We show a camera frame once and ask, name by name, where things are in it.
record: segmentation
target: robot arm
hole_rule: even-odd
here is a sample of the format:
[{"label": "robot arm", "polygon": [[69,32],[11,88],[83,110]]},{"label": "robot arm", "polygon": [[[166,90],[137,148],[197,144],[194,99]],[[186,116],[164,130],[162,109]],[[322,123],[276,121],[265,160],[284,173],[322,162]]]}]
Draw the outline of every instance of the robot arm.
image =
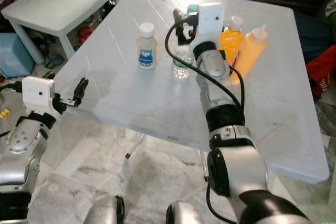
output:
[{"label": "robot arm", "polygon": [[62,100],[54,81],[46,78],[26,77],[12,86],[23,93],[29,116],[22,116],[0,141],[0,223],[28,223],[28,204],[49,132],[67,106],[81,103],[87,85],[88,79],[83,78],[72,100]]},{"label": "robot arm", "polygon": [[[233,89],[230,67],[222,57],[225,54],[217,50],[223,17],[222,5],[207,4],[184,19],[189,25],[197,25],[189,51],[195,56],[198,70],[207,74],[207,79],[204,74],[196,79],[212,150],[207,158],[209,185],[218,195],[228,197],[239,223],[311,223],[292,203],[268,191],[267,167],[245,126],[244,106],[218,88],[220,83]],[[169,35],[166,49],[174,57],[167,46]]]}]

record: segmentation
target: black cable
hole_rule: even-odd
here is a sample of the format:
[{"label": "black cable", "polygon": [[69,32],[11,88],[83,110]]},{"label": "black cable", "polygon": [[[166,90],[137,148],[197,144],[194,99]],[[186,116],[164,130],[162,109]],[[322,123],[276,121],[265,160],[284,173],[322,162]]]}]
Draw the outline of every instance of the black cable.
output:
[{"label": "black cable", "polygon": [[218,219],[220,219],[220,220],[222,220],[222,221],[225,221],[225,222],[227,222],[227,223],[229,223],[229,224],[236,224],[236,222],[234,222],[233,220],[227,219],[227,218],[225,218],[225,217],[219,215],[219,214],[212,208],[212,206],[211,206],[211,202],[210,202],[210,189],[211,189],[211,187],[210,187],[210,184],[208,183],[208,186],[207,186],[207,188],[206,188],[206,203],[207,203],[207,205],[208,205],[208,208],[209,208],[210,212],[211,212],[214,216],[216,216]]},{"label": "black cable", "polygon": [[175,56],[170,50],[169,50],[169,46],[168,46],[168,41],[169,41],[169,37],[172,33],[172,31],[174,30],[175,27],[177,27],[180,24],[183,23],[187,23],[186,19],[183,20],[179,20],[177,21],[168,31],[166,38],[165,38],[165,47],[166,47],[166,51],[167,53],[176,61],[178,61],[179,63],[185,65],[186,67],[194,70],[196,73],[198,73],[199,75],[203,76],[204,78],[208,79],[210,82],[212,82],[213,84],[217,85],[220,89],[222,89],[225,93],[228,94],[228,96],[235,102],[239,112],[244,115],[244,110],[242,108],[242,106],[240,105],[239,101],[237,100],[237,98],[235,97],[234,94],[231,93],[231,91],[229,91],[226,87],[224,87],[221,83],[219,83],[217,80],[215,80],[214,78],[212,78],[210,75],[200,71],[199,69],[195,68],[192,64],[189,64],[187,62],[185,62],[184,60],[181,60],[179,57]]},{"label": "black cable", "polygon": [[241,74],[237,69],[234,67],[230,66],[230,68],[238,75],[239,82],[240,82],[240,106],[242,107],[242,110],[244,111],[244,106],[245,106],[245,87],[244,87],[244,81],[243,78],[241,77]]},{"label": "black cable", "polygon": [[1,133],[1,134],[0,134],[0,137],[3,137],[3,136],[5,136],[5,135],[7,135],[9,132],[11,132],[11,131],[6,131],[6,132],[4,132],[4,133]]},{"label": "black cable", "polygon": [[4,89],[11,89],[11,88],[13,88],[12,83],[6,84],[6,85],[0,87],[0,92]]}]

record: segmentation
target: orange juice bottle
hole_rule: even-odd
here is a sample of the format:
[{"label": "orange juice bottle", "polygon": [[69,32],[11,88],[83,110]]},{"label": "orange juice bottle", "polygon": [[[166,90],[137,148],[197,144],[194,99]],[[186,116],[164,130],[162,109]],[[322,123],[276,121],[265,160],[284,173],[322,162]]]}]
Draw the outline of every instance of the orange juice bottle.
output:
[{"label": "orange juice bottle", "polygon": [[219,37],[219,50],[224,50],[225,59],[228,64],[232,63],[244,39],[244,35],[241,32],[243,22],[242,18],[233,16],[229,26],[224,29],[224,32]]},{"label": "orange juice bottle", "polygon": [[250,71],[267,45],[268,35],[265,28],[266,25],[262,25],[260,28],[253,29],[252,32],[246,35],[242,44],[234,67],[240,72],[243,78]]}]

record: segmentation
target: red bag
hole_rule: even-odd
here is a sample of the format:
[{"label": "red bag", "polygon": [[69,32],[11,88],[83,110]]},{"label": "red bag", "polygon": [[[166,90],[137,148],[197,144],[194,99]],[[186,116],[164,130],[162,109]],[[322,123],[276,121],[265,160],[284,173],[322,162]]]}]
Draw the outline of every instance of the red bag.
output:
[{"label": "red bag", "polygon": [[306,65],[311,91],[320,99],[327,87],[331,85],[332,74],[336,70],[336,45]]},{"label": "red bag", "polygon": [[77,40],[79,43],[83,44],[93,33],[95,29],[93,27],[85,26],[78,30]]}]

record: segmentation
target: white plastic table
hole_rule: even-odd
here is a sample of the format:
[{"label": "white plastic table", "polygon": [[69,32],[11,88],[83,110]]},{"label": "white plastic table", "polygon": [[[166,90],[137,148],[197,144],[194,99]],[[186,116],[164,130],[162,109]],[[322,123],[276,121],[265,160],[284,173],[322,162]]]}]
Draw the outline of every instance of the white plastic table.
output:
[{"label": "white plastic table", "polygon": [[108,0],[17,0],[1,13],[8,19],[37,64],[44,57],[26,34],[24,27],[59,37],[69,59],[75,52],[67,34],[90,17]]},{"label": "white plastic table", "polygon": [[[269,44],[245,79],[246,125],[269,169],[311,183],[326,179],[329,171],[293,11],[246,0],[198,1],[223,3],[226,21],[233,15],[245,20],[244,33],[267,24]],[[164,49],[173,9],[195,3],[121,0],[55,78],[56,90],[68,97],[82,77],[89,78],[83,103],[72,112],[205,150],[208,129],[196,75],[175,79]],[[136,63],[142,22],[155,25],[159,41],[158,63],[149,71]],[[171,41],[176,46],[175,35]]]}]

